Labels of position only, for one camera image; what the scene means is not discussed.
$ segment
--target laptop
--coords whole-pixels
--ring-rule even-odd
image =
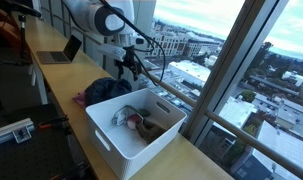
[[[42,64],[70,64],[82,42],[75,36],[71,36],[63,51],[38,51],[39,60]]]

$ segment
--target dark blue cloth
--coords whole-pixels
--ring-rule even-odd
[[[130,82],[106,77],[95,80],[85,90],[85,105],[90,106],[132,92]]]

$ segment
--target table leg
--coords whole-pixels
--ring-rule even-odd
[[[39,92],[40,92],[40,98],[41,98],[41,102],[42,104],[48,104],[48,97],[47,97],[47,92],[44,86],[44,81],[43,81],[43,74],[40,70],[40,67],[38,65],[38,63],[36,62],[36,60],[32,60],[33,61],[33,68],[36,74],[36,81],[38,82],[38,88],[39,88]]]

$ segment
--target white plastic bin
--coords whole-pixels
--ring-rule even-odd
[[[148,110],[148,120],[167,131],[147,144],[137,130],[125,124],[113,125],[113,115],[125,105]],[[176,136],[186,117],[183,111],[148,89],[91,105],[86,112],[90,118],[89,136],[119,179],[129,179],[158,154]]]

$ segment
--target sky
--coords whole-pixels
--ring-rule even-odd
[[[243,4],[244,0],[157,0],[154,17],[225,39]],[[303,0],[289,0],[265,41],[274,45],[271,51],[303,58]]]

